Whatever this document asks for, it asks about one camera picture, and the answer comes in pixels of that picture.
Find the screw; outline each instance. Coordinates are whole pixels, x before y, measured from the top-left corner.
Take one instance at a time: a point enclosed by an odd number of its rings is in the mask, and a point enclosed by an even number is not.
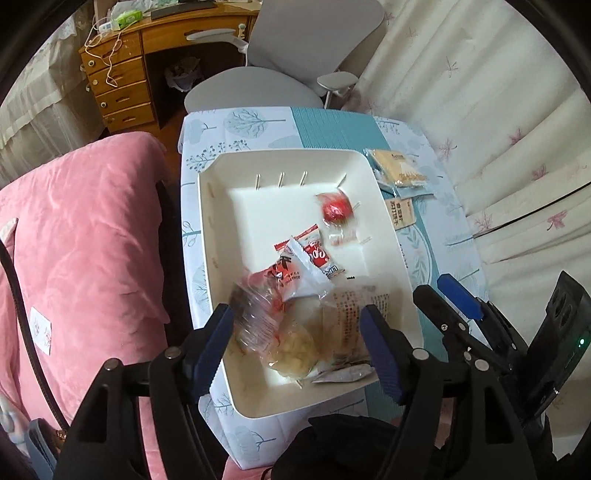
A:
[[[489,365],[486,360],[479,358],[478,360],[476,360],[474,362],[474,366],[476,367],[477,370],[480,370],[481,372],[486,372],[488,370]]]
[[[429,358],[429,352],[423,350],[422,348],[415,348],[413,350],[413,357],[417,360],[426,360]]]
[[[107,370],[108,372],[110,372],[111,370],[114,370],[115,368],[117,368],[120,364],[120,360],[118,358],[109,358],[104,364],[103,364],[103,368],[105,370]]]
[[[169,360],[177,358],[181,354],[181,349],[177,346],[172,346],[164,351],[164,356]]]

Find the tray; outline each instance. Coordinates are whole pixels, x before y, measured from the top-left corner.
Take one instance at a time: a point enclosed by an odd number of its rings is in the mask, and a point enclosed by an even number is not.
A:
[[[197,184],[211,305],[228,302],[245,268],[259,271],[275,262],[274,244],[314,223],[326,239],[316,194],[339,187],[354,205],[360,241],[326,245],[329,255],[347,276],[379,278],[390,292],[388,323],[402,330],[414,347],[423,345],[400,245],[363,155],[308,149],[227,153],[199,174]],[[372,375],[350,384],[300,386],[264,367],[255,354],[242,353],[234,341],[224,355],[222,372],[233,407],[250,419],[310,407],[377,380]]]

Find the pink blanket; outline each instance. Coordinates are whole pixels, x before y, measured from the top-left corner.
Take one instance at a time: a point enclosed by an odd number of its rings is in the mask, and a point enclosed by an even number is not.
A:
[[[137,132],[69,153],[0,191],[0,226],[19,219],[14,263],[27,314],[34,307],[51,322],[50,354],[37,352],[68,421],[105,360],[133,364],[166,348],[155,184],[167,174],[164,147]],[[10,302],[0,321],[17,334]],[[0,369],[12,373],[16,389],[2,390],[18,392],[8,397],[29,418],[57,427],[22,339],[15,361],[8,360],[0,358]],[[142,425],[153,478],[165,478],[149,408]]]

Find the table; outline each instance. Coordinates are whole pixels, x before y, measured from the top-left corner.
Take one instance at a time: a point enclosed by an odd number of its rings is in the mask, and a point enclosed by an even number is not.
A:
[[[221,153],[273,148],[381,148],[412,156],[429,178],[434,196],[413,199],[417,223],[397,232],[412,287],[435,287],[442,273],[453,274],[474,295],[488,299],[480,258],[464,211],[444,166],[417,129],[400,121],[359,113],[286,107],[222,109],[196,112],[184,120],[179,139],[183,253],[191,315],[195,327],[209,318],[197,174]],[[446,359],[441,333],[419,312],[425,348]],[[232,408],[218,371],[210,395],[199,409],[207,424],[241,468],[272,464],[307,419],[328,413],[370,415],[390,421],[401,409],[376,382],[316,407],[268,419],[250,420]]]
[[[157,137],[183,100],[180,92],[166,85],[165,67],[194,54],[202,60],[203,74],[209,77],[244,63],[244,56],[230,44],[194,45],[186,37],[199,31],[231,28],[236,36],[248,39],[257,16],[258,11],[216,4],[215,8],[158,20],[145,18],[122,31],[113,55],[118,33],[108,34],[87,51],[81,48],[87,90],[95,96],[105,126],[111,133],[141,130]],[[109,62],[117,87],[106,82]]]

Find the chair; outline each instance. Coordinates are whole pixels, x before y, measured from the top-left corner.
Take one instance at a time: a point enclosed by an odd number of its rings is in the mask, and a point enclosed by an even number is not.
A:
[[[377,0],[264,0],[249,43],[230,28],[187,37],[193,43],[232,43],[246,54],[246,66],[199,83],[187,94],[185,108],[328,108],[334,94],[343,96],[358,81],[384,34]],[[351,71],[338,72],[342,66]]]

